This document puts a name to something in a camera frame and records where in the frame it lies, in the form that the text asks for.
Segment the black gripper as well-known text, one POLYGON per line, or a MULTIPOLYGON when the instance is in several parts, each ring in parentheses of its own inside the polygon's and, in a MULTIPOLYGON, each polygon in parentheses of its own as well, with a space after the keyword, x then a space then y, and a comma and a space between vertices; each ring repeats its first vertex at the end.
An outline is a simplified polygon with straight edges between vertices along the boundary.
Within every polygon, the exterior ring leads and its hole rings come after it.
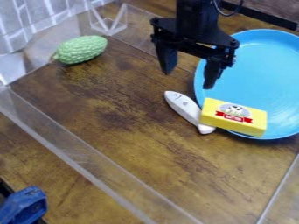
POLYGON ((202 88, 212 89, 224 67, 234 61, 238 42, 218 28, 218 15, 225 14, 220 0, 176 0, 174 17, 153 17, 150 39, 161 71, 168 75, 177 65, 177 52, 206 60, 202 88))

